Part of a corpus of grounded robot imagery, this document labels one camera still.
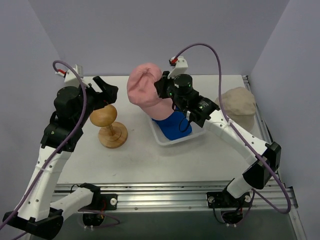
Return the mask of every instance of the pink hat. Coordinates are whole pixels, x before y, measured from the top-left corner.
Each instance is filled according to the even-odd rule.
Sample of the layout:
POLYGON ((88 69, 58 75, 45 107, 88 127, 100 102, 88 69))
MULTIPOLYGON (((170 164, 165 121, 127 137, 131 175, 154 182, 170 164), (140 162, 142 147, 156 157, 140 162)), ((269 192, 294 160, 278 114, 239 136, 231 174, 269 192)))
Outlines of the pink hat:
POLYGON ((158 97, 155 82, 162 77, 161 69, 154 63, 145 63, 137 66, 130 74, 126 90, 129 101, 138 105, 154 120, 165 120, 174 111, 170 98, 158 97))

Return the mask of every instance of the blue hat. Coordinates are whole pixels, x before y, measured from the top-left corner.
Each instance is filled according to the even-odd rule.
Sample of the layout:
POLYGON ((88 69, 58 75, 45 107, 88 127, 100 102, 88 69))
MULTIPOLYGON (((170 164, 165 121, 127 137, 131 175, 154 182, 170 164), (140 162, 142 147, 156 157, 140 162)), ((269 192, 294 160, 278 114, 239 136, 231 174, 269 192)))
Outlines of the blue hat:
POLYGON ((180 111, 174 111, 164 120, 152 120, 159 126, 165 137, 171 141, 186 137, 192 132, 192 127, 188 126, 186 116, 180 111))

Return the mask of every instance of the white table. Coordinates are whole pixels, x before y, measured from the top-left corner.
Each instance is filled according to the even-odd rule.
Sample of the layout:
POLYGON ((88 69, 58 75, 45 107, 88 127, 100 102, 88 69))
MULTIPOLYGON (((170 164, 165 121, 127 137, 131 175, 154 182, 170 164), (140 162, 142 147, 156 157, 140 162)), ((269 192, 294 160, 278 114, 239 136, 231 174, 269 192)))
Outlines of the white table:
MULTIPOLYGON (((232 147, 211 132, 169 147, 158 145, 146 115, 128 100, 128 76, 101 78, 119 87, 116 121, 126 126, 128 139, 119 148, 105 148, 98 140, 99 127, 88 120, 58 184, 229 181, 248 168, 232 147)), ((212 101, 218 97, 217 75, 196 75, 193 86, 212 101)), ((245 87, 241 75, 222 77, 223 93, 236 87, 245 87)), ((257 123, 251 133, 261 138, 257 123)))

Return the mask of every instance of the bolt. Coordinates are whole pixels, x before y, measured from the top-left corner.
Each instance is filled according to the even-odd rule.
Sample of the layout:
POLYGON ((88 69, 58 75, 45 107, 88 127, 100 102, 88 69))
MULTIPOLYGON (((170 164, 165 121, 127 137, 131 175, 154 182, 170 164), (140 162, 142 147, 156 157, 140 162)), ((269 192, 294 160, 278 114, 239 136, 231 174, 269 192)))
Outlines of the bolt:
POLYGON ((214 200, 215 200, 215 198, 213 196, 208 197, 208 202, 210 204, 212 204, 214 200))
POLYGON ((112 206, 115 206, 116 204, 117 204, 117 199, 115 199, 115 198, 111 198, 110 199, 110 204, 112 205, 112 206))
POLYGON ((251 197, 250 197, 250 196, 248 196, 248 195, 245 195, 245 197, 244 197, 244 201, 245 201, 246 203, 250 203, 250 201, 251 201, 251 197))

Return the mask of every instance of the wooden knob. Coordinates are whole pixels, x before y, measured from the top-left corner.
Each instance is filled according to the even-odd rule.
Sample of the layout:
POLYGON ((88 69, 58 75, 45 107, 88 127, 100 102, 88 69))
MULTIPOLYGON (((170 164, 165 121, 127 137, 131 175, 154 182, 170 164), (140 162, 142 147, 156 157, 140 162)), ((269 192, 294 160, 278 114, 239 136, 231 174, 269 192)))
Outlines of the wooden knob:
POLYGON ((117 115, 117 109, 110 104, 90 115, 92 124, 101 127, 98 134, 100 143, 110 149, 120 147, 128 138, 126 126, 115 121, 117 115))

